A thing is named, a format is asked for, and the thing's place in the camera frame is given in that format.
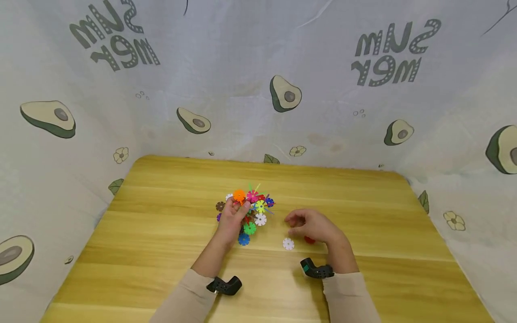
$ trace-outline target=pink snowflake piece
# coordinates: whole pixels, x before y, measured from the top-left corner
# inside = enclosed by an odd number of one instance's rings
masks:
[[[255,203],[259,200],[257,191],[249,191],[246,197],[250,203]]]

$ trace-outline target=wrist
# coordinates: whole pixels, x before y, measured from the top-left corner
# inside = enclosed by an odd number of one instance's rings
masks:
[[[232,248],[232,244],[228,242],[228,240],[223,237],[222,235],[214,234],[214,236],[211,238],[209,245],[213,246],[213,248],[216,248],[226,254],[230,249]]]
[[[347,245],[350,245],[348,238],[341,231],[330,236],[327,241],[324,241],[324,243],[327,245],[327,248],[329,248],[329,247],[345,247]]]

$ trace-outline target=avocado print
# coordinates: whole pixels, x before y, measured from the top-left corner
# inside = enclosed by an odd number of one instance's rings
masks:
[[[517,126],[499,129],[488,144],[485,155],[503,174],[517,174]]]
[[[71,263],[73,261],[73,256],[70,256],[68,258],[66,258],[65,260],[65,265],[68,265],[69,263]]]
[[[75,120],[70,110],[59,101],[25,102],[20,106],[20,112],[31,125],[54,136],[65,139],[75,136]]]
[[[185,126],[185,129],[195,134],[202,134],[210,130],[210,120],[197,114],[193,114],[187,109],[179,107],[176,110],[179,121]]]
[[[21,275],[33,256],[34,244],[26,236],[15,236],[0,243],[0,285]]]
[[[388,146],[400,145],[413,135],[415,129],[404,120],[393,121],[386,131],[384,143]]]
[[[296,108],[301,101],[301,90],[275,75],[269,83],[269,91],[273,99],[273,107],[278,112],[286,112]]]

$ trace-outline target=red snowflake piece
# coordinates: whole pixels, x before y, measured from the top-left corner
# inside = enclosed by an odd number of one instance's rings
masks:
[[[309,238],[308,236],[304,236],[303,238],[305,239],[305,242],[308,244],[314,244],[316,242],[316,240],[313,240],[313,239]]]

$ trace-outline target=wood grain surface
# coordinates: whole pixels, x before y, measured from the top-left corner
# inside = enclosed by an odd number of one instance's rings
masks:
[[[492,322],[446,244],[395,173],[146,156],[136,161],[43,322],[146,322],[217,228],[216,202],[248,184],[276,205],[220,274],[243,282],[219,296],[209,322],[328,322],[321,281],[299,262],[326,248],[283,222],[315,208],[349,237],[384,323]]]

